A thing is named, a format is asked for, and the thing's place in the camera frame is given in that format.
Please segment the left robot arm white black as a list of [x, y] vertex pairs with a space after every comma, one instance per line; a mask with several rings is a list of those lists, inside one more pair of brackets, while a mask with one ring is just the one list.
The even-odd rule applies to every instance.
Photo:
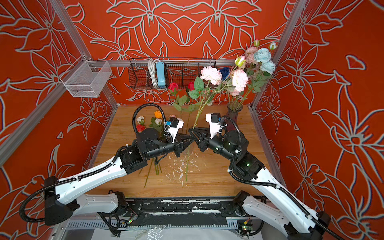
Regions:
[[[140, 110], [147, 107], [155, 107], [160, 111], [163, 132], [155, 128], [139, 131], [136, 124], [137, 115]], [[21, 203], [20, 218], [27, 223], [44, 222], [48, 226], [61, 223], [85, 207], [80, 198], [86, 192], [144, 168], [151, 159], [155, 159], [155, 163], [158, 164], [169, 153], [179, 157], [194, 141], [192, 136], [179, 133], [179, 129], [184, 125], [183, 120], [174, 117], [166, 120], [163, 109], [157, 104], [139, 106], [133, 113], [132, 125], [136, 139], [131, 145], [120, 147], [111, 159], [82, 173], [68, 178], [48, 179], [43, 188], [29, 195]], [[26, 214], [26, 207], [40, 194], [44, 194], [45, 216], [34, 219]]]

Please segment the purple glass fluted vase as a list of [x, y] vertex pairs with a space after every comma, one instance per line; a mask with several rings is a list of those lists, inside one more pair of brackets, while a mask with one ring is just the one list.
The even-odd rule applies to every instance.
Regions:
[[232, 103], [227, 103], [227, 116], [230, 117], [235, 123], [238, 123], [238, 115], [243, 110], [243, 106], [234, 106]]

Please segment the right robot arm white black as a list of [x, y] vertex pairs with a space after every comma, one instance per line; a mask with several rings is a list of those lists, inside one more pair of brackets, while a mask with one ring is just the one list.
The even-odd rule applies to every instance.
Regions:
[[288, 240], [321, 240], [324, 233], [336, 240], [342, 239], [329, 229], [327, 213], [317, 212], [300, 201], [248, 152], [249, 141], [233, 119], [217, 113], [208, 114], [207, 118], [208, 128], [189, 129], [201, 152], [211, 149], [230, 160], [227, 169], [230, 176], [239, 183], [253, 186], [274, 204], [271, 207], [241, 191], [235, 200], [246, 214], [264, 221]]

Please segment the dark blue rose stem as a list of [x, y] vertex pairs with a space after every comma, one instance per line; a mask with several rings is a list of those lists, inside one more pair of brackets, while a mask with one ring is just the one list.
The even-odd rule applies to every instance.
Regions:
[[219, 70], [219, 72], [222, 74], [222, 81], [227, 81], [230, 77], [231, 69], [229, 67], [224, 67]]

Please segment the green flower stem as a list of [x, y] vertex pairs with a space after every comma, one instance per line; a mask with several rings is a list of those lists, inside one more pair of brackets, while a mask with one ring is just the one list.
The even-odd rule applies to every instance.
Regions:
[[255, 60], [255, 53], [259, 50], [260, 41], [255, 40], [254, 43], [245, 51], [246, 64], [258, 66], [258, 62]]

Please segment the light blue peony stem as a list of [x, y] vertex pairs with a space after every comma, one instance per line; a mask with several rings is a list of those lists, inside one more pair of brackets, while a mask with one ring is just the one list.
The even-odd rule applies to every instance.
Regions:
[[268, 48], [259, 46], [259, 50], [255, 53], [255, 60], [258, 62], [258, 66], [248, 65], [245, 66], [245, 72], [248, 77], [248, 83], [241, 100], [241, 104], [248, 99], [250, 94], [258, 94], [261, 92], [261, 88], [267, 83], [267, 81], [273, 76], [276, 70], [276, 64], [272, 60], [272, 52], [277, 48], [275, 42], [272, 42]]

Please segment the large pink peony stem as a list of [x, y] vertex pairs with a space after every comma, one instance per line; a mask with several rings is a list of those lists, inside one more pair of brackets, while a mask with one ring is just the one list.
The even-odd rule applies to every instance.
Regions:
[[197, 127], [204, 108], [210, 105], [216, 96], [226, 93], [234, 99], [238, 99], [241, 93], [245, 93], [250, 83], [245, 66], [246, 58], [243, 55], [236, 58], [235, 65], [230, 68], [226, 77], [220, 70], [211, 66], [201, 70], [200, 75], [195, 79], [194, 89], [188, 91], [188, 96], [198, 104], [193, 128]]

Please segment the red rose stem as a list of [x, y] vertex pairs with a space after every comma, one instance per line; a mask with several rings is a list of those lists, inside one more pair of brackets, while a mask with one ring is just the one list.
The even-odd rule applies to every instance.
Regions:
[[171, 99], [172, 106], [179, 112], [181, 118], [185, 110], [184, 105], [187, 103], [188, 97], [186, 93], [180, 94], [179, 85], [176, 83], [170, 83], [168, 88], [169, 94], [173, 97]]
[[195, 88], [195, 81], [192, 81], [188, 84], [188, 89], [187, 89], [187, 94], [189, 95], [190, 97], [190, 91], [192, 91], [192, 95], [193, 95], [193, 99], [196, 101], [195, 104], [193, 104], [194, 106], [194, 111], [196, 112], [196, 116], [195, 116], [195, 122], [193, 124], [193, 129], [197, 126], [197, 123], [198, 123], [198, 115], [199, 115], [199, 110], [200, 110], [200, 106], [199, 106], [199, 102], [200, 102], [200, 92], [198, 90], [196, 90]]

